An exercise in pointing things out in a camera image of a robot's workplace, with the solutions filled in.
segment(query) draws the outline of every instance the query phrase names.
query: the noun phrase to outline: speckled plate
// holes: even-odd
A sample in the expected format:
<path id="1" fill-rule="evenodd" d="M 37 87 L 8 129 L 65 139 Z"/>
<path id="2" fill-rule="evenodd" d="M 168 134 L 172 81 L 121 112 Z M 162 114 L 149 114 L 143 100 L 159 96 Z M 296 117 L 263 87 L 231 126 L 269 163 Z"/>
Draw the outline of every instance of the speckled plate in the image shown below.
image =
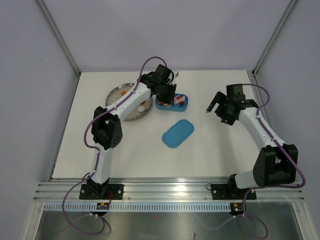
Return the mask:
<path id="1" fill-rule="evenodd" d="M 122 84 L 120 86 L 117 86 L 115 89 L 113 89 L 105 100 L 105 106 L 109 106 L 111 104 L 114 104 L 116 101 L 118 101 L 121 98 L 121 92 L 122 91 L 129 91 L 135 84 L 134 83 L 126 83 Z M 140 106 L 144 106 L 144 111 L 139 112 L 138 107 L 136 107 L 124 120 L 126 121 L 133 121 L 137 120 L 139 118 L 142 118 L 144 115 L 149 112 L 153 104 L 153 99 L 150 97 L 148 100 L 144 101 L 144 103 L 140 104 Z"/>

